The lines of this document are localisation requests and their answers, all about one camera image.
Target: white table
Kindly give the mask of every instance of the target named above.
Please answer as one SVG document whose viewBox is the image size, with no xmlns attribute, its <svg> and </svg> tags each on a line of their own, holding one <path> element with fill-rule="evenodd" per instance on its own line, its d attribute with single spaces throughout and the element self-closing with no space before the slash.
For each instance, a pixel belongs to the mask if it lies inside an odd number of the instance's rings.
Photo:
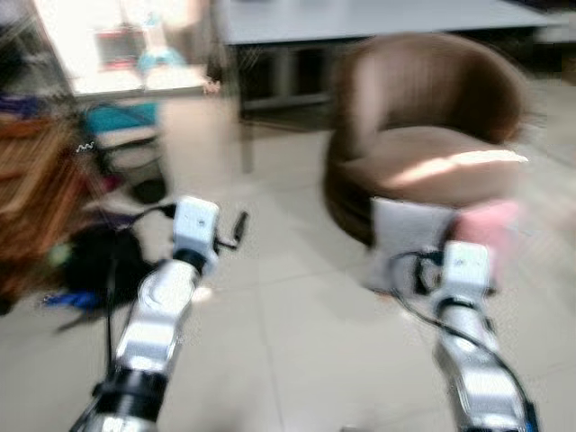
<svg viewBox="0 0 576 432">
<path fill-rule="evenodd" d="M 249 124 L 256 106 L 271 107 L 270 103 L 258 105 L 260 101 L 247 103 L 249 74 L 243 77 L 241 72 L 250 70 L 262 50 L 328 46 L 396 32 L 530 32 L 551 23 L 546 15 L 503 0 L 220 0 L 218 16 L 222 40 L 235 50 L 240 69 L 240 120 L 244 124 Z M 289 102 L 279 104 L 319 99 L 321 94 L 285 94 L 291 80 L 288 63 L 277 67 L 276 100 Z M 253 169 L 249 125 L 242 128 L 241 151 L 244 170 L 249 172 Z"/>
<path fill-rule="evenodd" d="M 550 23 L 541 13 L 503 0 L 221 0 L 219 12 L 228 45 L 544 27 Z"/>
</svg>

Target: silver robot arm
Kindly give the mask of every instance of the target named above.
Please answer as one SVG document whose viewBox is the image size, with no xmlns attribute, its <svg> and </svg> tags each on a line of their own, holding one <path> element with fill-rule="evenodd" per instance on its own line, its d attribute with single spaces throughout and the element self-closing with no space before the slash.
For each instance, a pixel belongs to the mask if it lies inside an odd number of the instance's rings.
<svg viewBox="0 0 576 432">
<path fill-rule="evenodd" d="M 175 210 L 174 254 L 140 285 L 139 298 L 116 351 L 114 368 L 97 386 L 95 415 L 87 432 L 157 432 L 156 421 L 180 347 L 182 326 L 201 277 L 218 262 L 221 247 L 236 249 L 248 215 L 234 238 L 218 238 L 220 209 L 183 198 Z"/>
<path fill-rule="evenodd" d="M 498 353 L 485 313 L 490 284 L 486 247 L 450 242 L 440 288 L 432 294 L 432 313 L 440 321 Z M 494 355 L 461 337 L 441 331 L 435 350 L 445 377 L 459 432 L 532 432 L 522 393 Z"/>
</svg>

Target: round chair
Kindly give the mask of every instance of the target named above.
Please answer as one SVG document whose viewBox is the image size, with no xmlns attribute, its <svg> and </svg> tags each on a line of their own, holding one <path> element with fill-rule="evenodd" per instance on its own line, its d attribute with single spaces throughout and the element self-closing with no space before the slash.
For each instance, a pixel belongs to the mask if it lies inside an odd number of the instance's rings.
<svg viewBox="0 0 576 432">
<path fill-rule="evenodd" d="M 402 33 L 363 41 L 343 57 L 334 93 L 325 201 L 367 245 L 372 197 L 460 208 L 509 194 L 526 161 L 503 144 L 518 131 L 527 82 L 471 40 Z"/>
</svg>

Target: black wire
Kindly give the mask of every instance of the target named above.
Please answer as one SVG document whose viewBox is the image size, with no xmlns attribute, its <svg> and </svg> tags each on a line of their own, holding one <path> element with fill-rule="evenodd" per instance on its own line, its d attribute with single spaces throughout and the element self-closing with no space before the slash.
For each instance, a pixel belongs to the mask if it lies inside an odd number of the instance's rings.
<svg viewBox="0 0 576 432">
<path fill-rule="evenodd" d="M 390 260 L 388 261 L 388 272 L 390 275 L 390 279 L 391 279 L 391 291 L 392 291 L 392 295 L 394 296 L 394 298 L 396 298 L 396 300 L 398 300 L 398 302 L 400 303 L 400 305 L 409 313 L 411 313 L 412 315 L 416 316 L 418 319 L 426 322 L 427 324 L 437 327 L 443 331 L 445 331 L 446 333 L 449 333 L 452 336 L 456 336 L 458 338 L 462 338 L 464 339 L 466 342 L 470 342 L 472 345 L 474 345 L 475 347 L 479 348 L 480 350 L 484 351 L 486 354 L 490 355 L 498 364 L 498 366 L 500 366 L 502 369 L 504 369 L 512 378 L 512 381 L 514 381 L 514 384 L 517 386 L 518 391 L 520 393 L 520 397 L 522 398 L 522 402 L 525 406 L 530 405 L 530 399 L 527 396 L 526 390 L 524 389 L 524 386 L 522 385 L 522 382 L 520 381 L 520 379 L 518 378 L 518 375 L 514 372 L 514 370 L 502 359 L 502 357 L 494 352 L 492 349 L 490 349 L 489 347 L 487 347 L 485 344 L 483 344 L 481 341 L 475 339 L 474 337 L 471 337 L 465 333 L 463 333 L 462 331 L 449 326 L 447 324 L 445 324 L 444 322 L 442 322 L 439 319 L 435 319 L 435 318 L 431 318 L 425 314 L 423 314 L 422 312 L 420 312 L 419 310 L 415 309 L 411 304 L 409 304 L 406 299 L 404 298 L 404 296 L 401 294 L 401 292 L 398 290 L 398 287 L 396 286 L 396 279 L 394 277 L 394 269 L 395 269 L 395 265 L 403 258 L 406 257 L 419 257 L 419 258 L 424 258 L 424 257 L 428 257 L 430 254 L 426 253 L 426 252 L 422 252 L 422 251 L 410 251 L 410 252 L 402 252 L 398 255 L 393 256 L 392 258 L 390 258 Z"/>
<path fill-rule="evenodd" d="M 156 211 L 156 210 L 160 210 L 162 207 L 162 205 L 159 206 L 155 206 L 155 207 L 150 207 L 148 209 L 146 209 L 145 211 L 137 214 L 134 219 L 132 220 L 132 222 L 128 225 L 128 230 L 132 229 L 134 227 L 134 224 L 136 222 L 138 222 L 140 219 L 142 219 L 144 216 L 148 216 L 149 214 L 151 214 L 152 212 Z"/>
<path fill-rule="evenodd" d="M 108 281 L 106 286 L 106 376 L 112 376 L 114 369 L 114 352 L 113 352 L 113 316 L 114 316 L 114 298 L 116 296 L 116 269 L 118 268 L 118 257 L 116 256 L 116 243 L 112 252 L 112 261 L 110 271 L 108 272 Z"/>
</svg>

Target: pink cloth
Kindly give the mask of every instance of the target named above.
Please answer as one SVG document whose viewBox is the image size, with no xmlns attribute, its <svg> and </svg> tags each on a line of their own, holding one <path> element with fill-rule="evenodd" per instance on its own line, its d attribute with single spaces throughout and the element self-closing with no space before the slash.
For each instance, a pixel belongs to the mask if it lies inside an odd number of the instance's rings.
<svg viewBox="0 0 576 432">
<path fill-rule="evenodd" d="M 519 213 L 518 203 L 511 200 L 495 200 L 462 209 L 451 239 L 487 246 L 492 277 L 498 278 L 514 246 Z"/>
</svg>

